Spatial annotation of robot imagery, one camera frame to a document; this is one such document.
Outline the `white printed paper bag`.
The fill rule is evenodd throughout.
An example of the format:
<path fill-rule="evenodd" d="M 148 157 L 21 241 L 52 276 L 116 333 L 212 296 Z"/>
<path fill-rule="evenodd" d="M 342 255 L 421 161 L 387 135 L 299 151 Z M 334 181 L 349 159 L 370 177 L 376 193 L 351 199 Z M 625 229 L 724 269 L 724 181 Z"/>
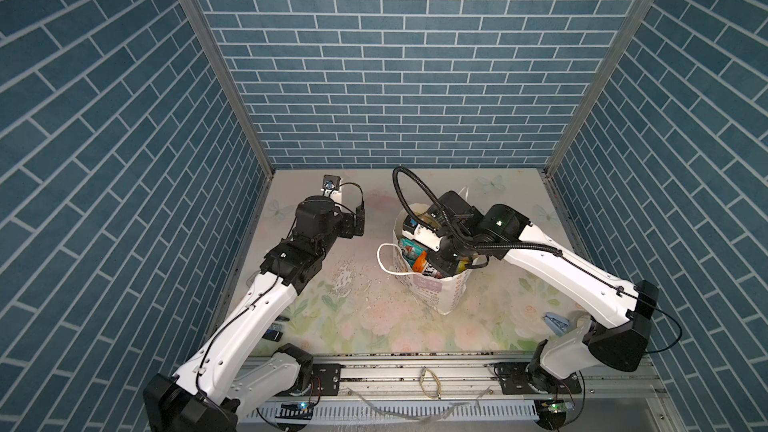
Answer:
<path fill-rule="evenodd" d="M 442 315 L 452 312 L 464 294 L 467 283 L 474 269 L 482 268 L 488 261 L 478 254 L 473 262 L 473 268 L 466 269 L 453 277 L 436 278 L 427 269 L 424 274 L 412 271 L 414 260 L 406 259 L 399 247 L 402 237 L 402 223 L 406 215 L 418 220 L 416 212 L 424 212 L 429 205 L 411 204 L 408 209 L 402 210 L 393 227 L 392 239 L 379 245 L 376 258 L 379 268 L 397 278 L 410 292 L 415 294 L 426 305 Z"/>

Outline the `orange Fox's fruits candy bag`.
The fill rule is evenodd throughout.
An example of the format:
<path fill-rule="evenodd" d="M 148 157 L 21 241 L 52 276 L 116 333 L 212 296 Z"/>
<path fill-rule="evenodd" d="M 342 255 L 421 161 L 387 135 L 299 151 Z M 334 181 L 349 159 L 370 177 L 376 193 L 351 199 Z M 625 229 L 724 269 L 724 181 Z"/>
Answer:
<path fill-rule="evenodd" d="M 424 274 L 428 267 L 427 251 L 423 251 L 412 265 L 412 271 L 418 274 Z"/>

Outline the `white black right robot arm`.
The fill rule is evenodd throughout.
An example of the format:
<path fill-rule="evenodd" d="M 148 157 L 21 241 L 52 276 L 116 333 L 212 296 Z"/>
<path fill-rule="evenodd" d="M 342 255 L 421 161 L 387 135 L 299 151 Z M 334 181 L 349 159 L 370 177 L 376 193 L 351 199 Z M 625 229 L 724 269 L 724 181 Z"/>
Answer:
<path fill-rule="evenodd" d="M 482 212 L 449 191 L 424 212 L 405 212 L 403 237 L 425 248 L 428 264 L 441 273 L 462 258 L 496 258 L 546 281 L 587 312 L 582 324 L 537 345 L 526 368 L 532 388 L 552 393 L 573 374 L 597 365 L 637 370 L 652 331 L 655 285 L 633 284 L 600 269 L 504 204 Z"/>

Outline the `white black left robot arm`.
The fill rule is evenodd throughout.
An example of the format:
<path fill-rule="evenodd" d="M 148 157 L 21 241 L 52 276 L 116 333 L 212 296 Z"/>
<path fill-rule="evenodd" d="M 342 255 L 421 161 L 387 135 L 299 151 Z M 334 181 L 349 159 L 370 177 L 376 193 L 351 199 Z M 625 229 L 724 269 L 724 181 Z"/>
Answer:
<path fill-rule="evenodd" d="M 334 243 L 363 235 L 365 207 L 337 195 L 310 196 L 295 210 L 289 234 L 268 251 L 244 298 L 212 336 L 172 375 L 158 374 L 143 391 L 153 431 L 234 431 L 272 397 L 302 393 L 313 357 L 285 344 L 263 365 L 241 372 L 270 326 L 322 268 Z"/>

